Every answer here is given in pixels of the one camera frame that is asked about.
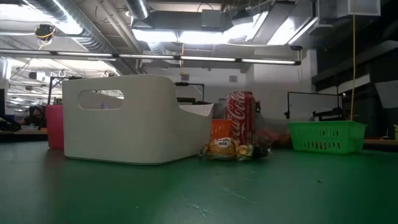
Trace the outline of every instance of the coca-cola can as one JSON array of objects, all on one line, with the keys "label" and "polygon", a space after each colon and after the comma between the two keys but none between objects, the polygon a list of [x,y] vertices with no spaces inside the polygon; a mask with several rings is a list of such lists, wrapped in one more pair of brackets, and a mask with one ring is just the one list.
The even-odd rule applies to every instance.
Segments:
[{"label": "coca-cola can", "polygon": [[250,145],[254,136],[255,100],[250,91],[232,91],[226,99],[226,119],[232,120],[230,136]]}]

